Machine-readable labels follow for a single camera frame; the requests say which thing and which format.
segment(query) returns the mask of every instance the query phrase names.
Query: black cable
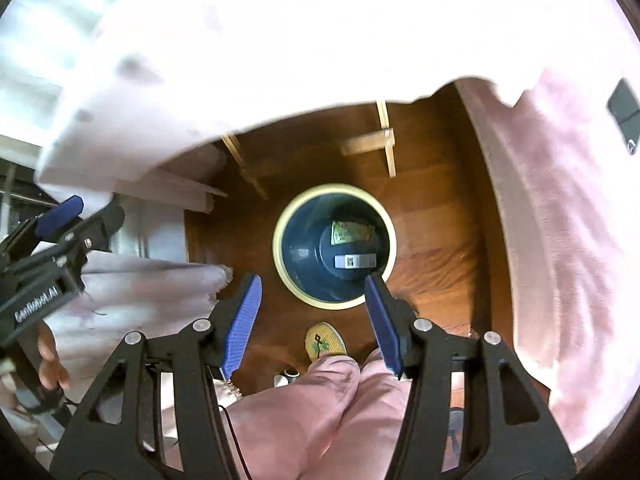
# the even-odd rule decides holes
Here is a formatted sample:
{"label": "black cable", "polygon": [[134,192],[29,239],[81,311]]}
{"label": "black cable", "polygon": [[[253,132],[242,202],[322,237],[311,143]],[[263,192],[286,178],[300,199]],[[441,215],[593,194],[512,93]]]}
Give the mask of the black cable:
{"label": "black cable", "polygon": [[231,431],[231,436],[233,437],[234,444],[236,444],[236,449],[238,450],[238,456],[240,457],[240,463],[242,464],[242,469],[244,469],[244,474],[247,476],[249,480],[254,480],[247,469],[246,462],[244,461],[244,456],[242,456],[242,451],[240,451],[240,445],[238,444],[238,438],[236,437],[236,432],[234,431],[234,427],[231,424],[231,417],[229,416],[228,411],[222,405],[218,405],[219,408],[222,408],[222,411],[225,412],[226,421],[229,424],[229,430]]}
{"label": "black cable", "polygon": [[46,447],[46,448],[47,448],[47,451],[49,451],[51,454],[53,454],[53,450],[52,450],[49,446],[47,446],[47,444],[45,444],[45,443],[44,443],[43,441],[41,441],[40,439],[38,439],[38,442],[39,442],[39,443],[41,443],[44,447]]}

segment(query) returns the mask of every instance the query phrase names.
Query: pink fabric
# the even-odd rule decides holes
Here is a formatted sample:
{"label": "pink fabric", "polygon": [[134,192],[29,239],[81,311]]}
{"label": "pink fabric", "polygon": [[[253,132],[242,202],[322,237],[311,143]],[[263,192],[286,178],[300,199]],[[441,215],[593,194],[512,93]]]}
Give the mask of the pink fabric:
{"label": "pink fabric", "polygon": [[[350,357],[325,357],[295,383],[245,397],[228,411],[254,480],[382,480],[410,387],[376,350],[362,371]],[[241,471],[237,455],[236,463]]]}
{"label": "pink fabric", "polygon": [[577,452],[640,384],[640,155],[607,110],[620,78],[640,96],[640,43],[615,0],[554,8],[547,67],[514,107],[479,80],[456,87],[500,208],[514,348]]}

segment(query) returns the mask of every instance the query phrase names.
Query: label sticker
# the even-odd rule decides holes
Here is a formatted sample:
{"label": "label sticker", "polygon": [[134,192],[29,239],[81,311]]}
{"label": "label sticker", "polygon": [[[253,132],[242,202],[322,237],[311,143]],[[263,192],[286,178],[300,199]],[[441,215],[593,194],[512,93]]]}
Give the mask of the label sticker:
{"label": "label sticker", "polygon": [[331,245],[350,244],[359,240],[369,243],[376,228],[357,222],[332,222]]}
{"label": "label sticker", "polygon": [[370,269],[376,266],[375,254],[344,254],[335,256],[336,269]]}

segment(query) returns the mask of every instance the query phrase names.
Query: pink pants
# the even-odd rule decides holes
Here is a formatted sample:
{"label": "pink pants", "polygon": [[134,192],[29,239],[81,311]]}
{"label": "pink pants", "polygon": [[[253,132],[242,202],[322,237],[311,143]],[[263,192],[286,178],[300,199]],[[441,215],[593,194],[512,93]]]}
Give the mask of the pink pants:
{"label": "pink pants", "polygon": [[325,357],[295,383],[245,397],[228,412],[254,480],[382,480],[410,388],[376,350],[362,371],[350,357]]}

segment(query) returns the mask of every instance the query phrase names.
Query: small white object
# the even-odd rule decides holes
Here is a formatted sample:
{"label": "small white object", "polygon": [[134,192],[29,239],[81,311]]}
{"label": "small white object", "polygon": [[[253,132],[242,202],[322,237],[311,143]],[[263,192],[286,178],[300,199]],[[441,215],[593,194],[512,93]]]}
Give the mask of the small white object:
{"label": "small white object", "polygon": [[370,269],[376,266],[375,254],[343,254],[334,256],[336,269]]}
{"label": "small white object", "polygon": [[193,329],[196,332],[205,332],[211,328],[211,322],[208,319],[197,319],[193,322]]}
{"label": "small white object", "polygon": [[484,334],[484,340],[487,341],[490,345],[497,345],[500,341],[502,341],[502,338],[497,332],[486,332]]}
{"label": "small white object", "polygon": [[414,321],[414,328],[419,330],[420,332],[428,332],[433,328],[433,323],[428,319],[424,319],[423,317],[419,317]]}
{"label": "small white object", "polygon": [[35,451],[36,453],[50,453],[51,451],[54,451],[55,449],[58,448],[58,444],[60,444],[59,442],[52,442],[51,444],[47,444],[46,446],[37,446]]}
{"label": "small white object", "polygon": [[278,374],[273,378],[274,388],[279,388],[280,386],[287,386],[287,384],[289,384],[289,381],[287,381],[287,378],[285,376]]}
{"label": "small white object", "polygon": [[135,345],[140,342],[142,336],[140,332],[129,332],[126,336],[124,336],[124,342],[128,345]]}
{"label": "small white object", "polygon": [[15,372],[14,360],[10,357],[5,357],[4,359],[0,360],[0,377],[12,372]]}

